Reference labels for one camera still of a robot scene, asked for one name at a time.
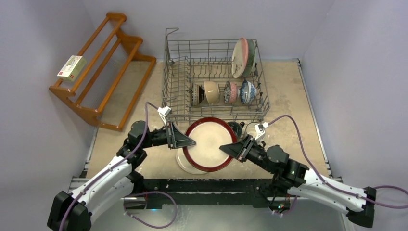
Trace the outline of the white ribbed mug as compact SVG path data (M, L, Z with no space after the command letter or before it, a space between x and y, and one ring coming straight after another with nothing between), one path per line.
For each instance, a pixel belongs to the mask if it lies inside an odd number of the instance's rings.
M257 131L256 131L257 126L258 126L257 122L251 122L251 123L247 124L245 129L244 129L245 136L250 135L253 138L255 138L257 136Z

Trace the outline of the blue white pattern bowl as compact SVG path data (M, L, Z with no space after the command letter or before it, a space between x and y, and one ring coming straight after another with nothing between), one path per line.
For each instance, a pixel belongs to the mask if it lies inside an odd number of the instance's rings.
M250 104L256 97L256 87L248 80L245 80L240 88L240 99L243 104Z

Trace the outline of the red rimmed cream plate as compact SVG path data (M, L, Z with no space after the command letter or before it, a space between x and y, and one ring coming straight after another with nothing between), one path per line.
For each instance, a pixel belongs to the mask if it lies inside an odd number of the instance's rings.
M195 144L182 148L182 154L195 169L203 172L215 172L228 166L232 157L220 149L220 146L232 144L237 137L231 126L216 117L204 117L192 123L185 135Z

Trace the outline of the brown floral pattern bowl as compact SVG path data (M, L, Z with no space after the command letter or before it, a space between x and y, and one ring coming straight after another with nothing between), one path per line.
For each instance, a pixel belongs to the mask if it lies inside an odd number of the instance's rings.
M224 102L233 104L237 101L239 89L236 83L227 81L224 87Z

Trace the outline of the dark green mug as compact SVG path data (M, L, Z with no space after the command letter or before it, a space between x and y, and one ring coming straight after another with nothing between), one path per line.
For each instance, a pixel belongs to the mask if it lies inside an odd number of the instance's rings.
M227 124L233 130L237 140L239 140L241 138L242 134L243 134L243 127L245 126L245 123L244 122L237 123L237 122L234 122L234 121L230 121Z

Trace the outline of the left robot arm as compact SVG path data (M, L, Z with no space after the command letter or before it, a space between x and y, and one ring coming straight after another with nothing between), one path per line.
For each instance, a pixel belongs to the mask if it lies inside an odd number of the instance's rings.
M55 196L47 226L53 231L90 230L94 221L121 198L150 194L143 175L135 171L147 156L146 148L166 145L178 149L195 144L172 122L153 131L146 121L134 122L128 138L106 167L70 193L61 191Z

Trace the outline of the teal floral plate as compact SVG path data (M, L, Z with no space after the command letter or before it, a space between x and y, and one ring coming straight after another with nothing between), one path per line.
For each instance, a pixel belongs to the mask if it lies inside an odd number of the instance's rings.
M245 70L242 74L243 78L248 77L253 69L255 68L255 63L256 63L256 47L255 47L255 42L252 39L248 39L248 59L247 59L247 64L245 67Z

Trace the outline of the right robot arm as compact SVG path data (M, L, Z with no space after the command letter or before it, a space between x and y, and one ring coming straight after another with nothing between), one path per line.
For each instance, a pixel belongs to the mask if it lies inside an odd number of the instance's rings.
M289 157L279 145L264 149L251 136L236 143L220 146L220 150L240 161L250 161L272 174L270 191L277 196L300 196L338 210L352 223L372 228L374 222L373 187L357 188L319 175L308 166Z

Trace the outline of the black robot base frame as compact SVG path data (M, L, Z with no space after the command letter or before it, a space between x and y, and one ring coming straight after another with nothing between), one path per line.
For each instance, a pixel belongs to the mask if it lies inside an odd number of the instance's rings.
M305 183L303 176L281 174L270 179L146 179L133 171L130 194L142 199L146 209L164 205L251 205L266 208L274 197L285 196L291 187Z

